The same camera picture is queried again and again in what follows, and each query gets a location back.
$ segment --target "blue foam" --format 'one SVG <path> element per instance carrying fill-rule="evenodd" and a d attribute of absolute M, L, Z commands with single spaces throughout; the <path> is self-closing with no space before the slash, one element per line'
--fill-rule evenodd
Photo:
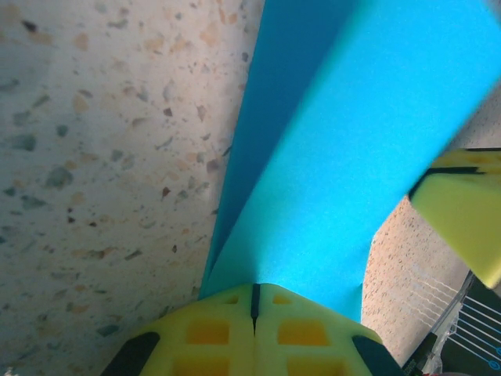
<path fill-rule="evenodd" d="M 268 0 L 201 296 L 274 283 L 359 320 L 373 234 L 499 77 L 500 46 L 480 1 Z"/>

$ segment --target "yellow foam grip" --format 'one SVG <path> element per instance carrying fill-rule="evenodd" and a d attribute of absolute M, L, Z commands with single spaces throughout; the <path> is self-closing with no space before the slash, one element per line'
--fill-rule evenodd
<path fill-rule="evenodd" d="M 413 207 L 487 287 L 495 287 L 501 279 L 501 152 L 454 150 L 431 167 L 411 197 Z"/>
<path fill-rule="evenodd" d="M 261 285 L 258 325 L 252 286 L 188 305 L 136 335 L 160 335 L 140 376 L 370 376 L 351 338 L 376 333 L 271 284 Z"/>

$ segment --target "terrazzo floor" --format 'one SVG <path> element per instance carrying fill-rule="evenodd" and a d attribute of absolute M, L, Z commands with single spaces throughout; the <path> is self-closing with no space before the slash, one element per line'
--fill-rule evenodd
<path fill-rule="evenodd" d="M 1 372 L 99 374 L 196 298 L 263 3 L 0 0 Z M 501 145 L 501 87 L 453 145 Z M 466 272 L 403 200 L 363 323 L 402 362 Z"/>

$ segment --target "square cutout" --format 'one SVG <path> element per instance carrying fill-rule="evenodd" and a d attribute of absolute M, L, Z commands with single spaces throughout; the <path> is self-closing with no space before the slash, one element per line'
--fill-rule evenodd
<path fill-rule="evenodd" d="M 172 376 L 229 376 L 229 360 L 195 356 L 176 359 Z"/>
<path fill-rule="evenodd" d="M 228 300 L 225 301 L 225 304 L 236 304 L 238 303 L 238 296 L 234 295 L 228 298 Z"/>
<path fill-rule="evenodd" d="M 273 296 L 273 304 L 292 304 L 292 301 L 281 294 L 276 294 Z"/>
<path fill-rule="evenodd" d="M 188 325 L 186 343 L 191 345 L 227 345 L 229 323 L 224 320 L 199 319 Z"/>
<path fill-rule="evenodd" d="M 287 360 L 288 376 L 355 376 L 343 361 L 294 357 Z"/>
<path fill-rule="evenodd" d="M 279 345 L 328 346 L 329 339 L 320 320 L 289 319 L 279 326 Z"/>

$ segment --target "black stripe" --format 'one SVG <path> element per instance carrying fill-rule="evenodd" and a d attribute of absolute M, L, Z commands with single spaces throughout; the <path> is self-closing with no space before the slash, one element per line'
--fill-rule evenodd
<path fill-rule="evenodd" d="M 129 339 L 101 376 L 139 376 L 159 341 L 160 335 L 152 331 Z"/>
<path fill-rule="evenodd" d="M 256 335 L 256 322 L 259 316 L 259 301 L 261 297 L 261 285 L 252 285 L 252 298 L 250 300 L 250 317 L 252 317 L 252 325 L 254 326 L 254 335 Z"/>
<path fill-rule="evenodd" d="M 416 184 L 411 188 L 408 193 L 409 199 L 412 200 L 417 189 L 420 187 L 421 183 L 429 176 L 433 174 L 457 174 L 457 175 L 484 175 L 485 172 L 478 171 L 478 167 L 439 167 L 439 168 L 429 168 L 424 175 L 420 177 Z"/>
<path fill-rule="evenodd" d="M 465 149 L 468 151 L 501 151 L 501 147 L 477 147 L 472 149 Z"/>

